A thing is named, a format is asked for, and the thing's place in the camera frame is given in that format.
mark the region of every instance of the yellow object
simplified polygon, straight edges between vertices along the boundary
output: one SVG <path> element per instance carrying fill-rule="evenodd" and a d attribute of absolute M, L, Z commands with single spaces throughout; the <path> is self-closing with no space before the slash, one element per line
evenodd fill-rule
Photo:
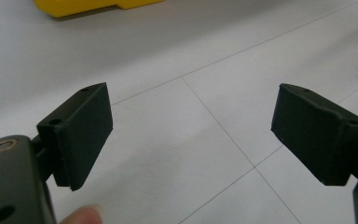
<path fill-rule="evenodd" d="M 63 17 L 100 7 L 117 5 L 123 9 L 141 7 L 163 0 L 34 0 L 36 6 L 53 17 Z"/>

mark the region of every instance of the white surface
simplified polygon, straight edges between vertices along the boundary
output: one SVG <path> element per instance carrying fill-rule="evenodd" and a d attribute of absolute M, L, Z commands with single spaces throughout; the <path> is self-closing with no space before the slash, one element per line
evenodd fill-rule
<path fill-rule="evenodd" d="M 81 190 L 49 180 L 58 219 L 101 203 L 105 223 L 353 223 L 354 180 L 322 186 L 269 125 L 281 82 L 358 114 L 357 1 L 166 0 L 53 20 L 0 0 L 0 137 L 35 136 L 98 82 L 115 129 Z"/>

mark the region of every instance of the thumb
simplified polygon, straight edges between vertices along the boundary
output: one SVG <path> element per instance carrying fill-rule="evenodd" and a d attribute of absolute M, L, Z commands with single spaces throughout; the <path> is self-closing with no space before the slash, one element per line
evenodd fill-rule
<path fill-rule="evenodd" d="M 103 224 L 102 208 L 98 204 L 78 208 L 60 224 Z"/>

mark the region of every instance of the black bracket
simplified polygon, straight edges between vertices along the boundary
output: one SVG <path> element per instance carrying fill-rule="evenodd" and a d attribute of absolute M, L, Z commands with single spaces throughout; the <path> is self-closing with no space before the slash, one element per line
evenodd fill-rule
<path fill-rule="evenodd" d="M 46 180 L 80 189 L 113 130 L 105 83 L 75 93 L 37 124 L 33 140 L 0 139 L 0 223 L 56 223 Z"/>
<path fill-rule="evenodd" d="M 326 186 L 358 178 L 358 116 L 321 95 L 281 84 L 271 130 Z M 353 192 L 358 224 L 358 186 Z"/>

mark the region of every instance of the yellow plastic case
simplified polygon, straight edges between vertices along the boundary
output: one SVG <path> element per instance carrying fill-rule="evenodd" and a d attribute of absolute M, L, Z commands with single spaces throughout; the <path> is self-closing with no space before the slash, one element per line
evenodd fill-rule
<path fill-rule="evenodd" d="M 100 7 L 117 5 L 123 9 L 141 7 L 163 0 L 34 0 L 36 6 L 50 16 L 59 18 Z"/>

